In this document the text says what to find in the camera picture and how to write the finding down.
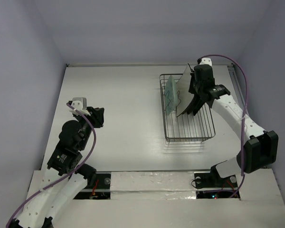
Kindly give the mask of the white square plate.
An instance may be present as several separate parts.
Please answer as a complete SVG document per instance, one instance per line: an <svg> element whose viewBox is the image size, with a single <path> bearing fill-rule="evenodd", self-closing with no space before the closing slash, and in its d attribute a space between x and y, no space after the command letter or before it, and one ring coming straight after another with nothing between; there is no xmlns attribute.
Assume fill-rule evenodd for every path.
<svg viewBox="0 0 285 228"><path fill-rule="evenodd" d="M189 107L190 103L192 102L194 98L194 94L191 94L189 92L191 72L192 70L191 70L190 64L187 64L182 76L176 83L176 89L177 89L177 92L179 92L178 94L179 103L176 107L177 117L186 112L187 108Z"/></svg>

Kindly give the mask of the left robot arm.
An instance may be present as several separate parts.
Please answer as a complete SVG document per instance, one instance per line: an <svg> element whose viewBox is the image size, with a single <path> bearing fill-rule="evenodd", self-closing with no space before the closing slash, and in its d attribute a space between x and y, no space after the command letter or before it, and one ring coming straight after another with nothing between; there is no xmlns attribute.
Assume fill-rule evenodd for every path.
<svg viewBox="0 0 285 228"><path fill-rule="evenodd" d="M59 141L44 172L39 190L25 200L6 224L8 228L52 228L70 201L96 182L96 169L83 157L89 137L103 127L104 108L76 109L69 105L74 120L64 123Z"/></svg>

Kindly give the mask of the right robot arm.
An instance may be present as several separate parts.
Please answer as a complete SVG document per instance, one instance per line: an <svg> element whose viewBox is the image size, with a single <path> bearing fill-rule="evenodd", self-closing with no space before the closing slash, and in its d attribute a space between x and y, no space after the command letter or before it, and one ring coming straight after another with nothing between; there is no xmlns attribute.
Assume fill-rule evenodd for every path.
<svg viewBox="0 0 285 228"><path fill-rule="evenodd" d="M224 85L215 83L209 64L196 65L191 71L189 93L194 95L192 113L207 104L219 114L241 141L236 157L215 164L209 172L195 174L192 184L197 189L221 188L228 178L252 173L276 161L278 135L257 125L237 104Z"/></svg>

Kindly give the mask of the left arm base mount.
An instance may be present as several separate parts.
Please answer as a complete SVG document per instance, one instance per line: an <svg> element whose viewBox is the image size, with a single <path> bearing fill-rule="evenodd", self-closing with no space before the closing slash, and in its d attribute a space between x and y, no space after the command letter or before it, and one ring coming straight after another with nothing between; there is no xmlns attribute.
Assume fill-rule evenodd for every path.
<svg viewBox="0 0 285 228"><path fill-rule="evenodd" d="M111 173L100 172L96 175L93 185L85 187L75 197L75 200L109 200L111 198L110 191Z"/></svg>

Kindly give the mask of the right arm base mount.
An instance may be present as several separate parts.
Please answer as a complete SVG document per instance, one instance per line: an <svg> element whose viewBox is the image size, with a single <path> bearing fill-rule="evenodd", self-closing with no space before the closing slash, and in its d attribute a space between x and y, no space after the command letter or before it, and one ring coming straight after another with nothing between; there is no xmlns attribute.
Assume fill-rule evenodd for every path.
<svg viewBox="0 0 285 228"><path fill-rule="evenodd" d="M191 185L196 190L197 199L227 199L238 189L235 175L217 178L209 172L194 173Z"/></svg>

